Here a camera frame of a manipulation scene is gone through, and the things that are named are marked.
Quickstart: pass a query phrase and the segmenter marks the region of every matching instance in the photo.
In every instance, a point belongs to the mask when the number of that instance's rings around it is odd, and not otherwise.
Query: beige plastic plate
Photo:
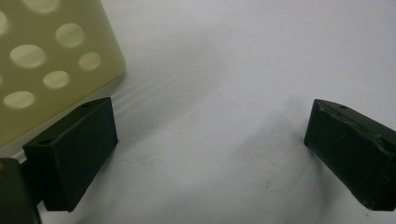
[[[100,0],[1,0],[0,146],[124,71]]]

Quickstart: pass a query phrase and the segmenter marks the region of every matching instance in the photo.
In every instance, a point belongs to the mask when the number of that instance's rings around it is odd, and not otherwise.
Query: white surface
[[[104,5],[128,72],[85,101],[112,96],[120,143],[73,213],[40,205],[45,224],[396,222],[303,144],[315,98],[396,129],[395,1]]]

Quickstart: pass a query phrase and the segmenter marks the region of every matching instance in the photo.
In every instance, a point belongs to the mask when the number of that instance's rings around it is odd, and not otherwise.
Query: circular hole
[[[86,53],[82,55],[81,58],[79,58],[78,60],[79,66],[86,71],[91,71],[99,67],[101,62],[102,58],[96,52]]]
[[[13,49],[9,55],[12,62],[22,68],[35,68],[46,61],[46,53],[36,45],[21,45]]]
[[[8,21],[6,14],[2,10],[0,10],[0,35],[6,32],[8,28]]]
[[[16,91],[3,99],[3,103],[12,109],[24,109],[34,102],[35,96],[29,91]]]
[[[60,0],[23,0],[23,3],[38,13],[50,13],[61,4]]]
[[[48,88],[56,90],[66,86],[70,82],[70,77],[64,71],[55,71],[44,76],[43,82]]]
[[[56,39],[67,48],[78,46],[84,41],[84,30],[74,23],[67,23],[56,31]]]
[[[48,143],[50,143],[50,142],[52,142],[51,139],[46,139],[46,140],[43,140],[43,141],[39,141],[38,144],[39,144],[39,145],[46,145],[46,144],[48,144]]]

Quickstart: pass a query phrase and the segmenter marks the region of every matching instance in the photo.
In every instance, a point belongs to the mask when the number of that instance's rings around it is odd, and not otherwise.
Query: small hole
[[[39,141],[38,144],[39,144],[39,145],[46,145],[46,144],[48,144],[48,143],[50,143],[50,142],[52,142],[51,139],[46,139],[46,140],[43,140],[43,141]]]
[[[16,91],[3,99],[4,105],[11,109],[24,109],[35,102],[35,96],[29,91]]]
[[[6,14],[2,10],[0,10],[0,35],[6,32],[8,28],[8,21]]]
[[[67,23],[56,31],[56,39],[67,48],[78,46],[84,41],[84,30],[74,23]]]
[[[86,53],[82,55],[81,58],[79,58],[78,60],[79,66],[86,71],[91,71],[99,67],[101,62],[102,58],[96,52]]]
[[[9,55],[12,62],[22,68],[35,68],[46,61],[46,53],[36,45],[21,45],[13,49]]]
[[[61,4],[60,0],[23,0],[34,12],[38,13],[50,13],[56,10]]]
[[[70,77],[64,71],[55,71],[44,76],[43,82],[48,88],[57,90],[66,86],[70,82]]]

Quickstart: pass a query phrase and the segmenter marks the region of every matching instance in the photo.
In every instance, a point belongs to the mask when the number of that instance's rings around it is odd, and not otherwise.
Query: perforated plate
[[[99,0],[0,2],[0,146],[125,70]]]

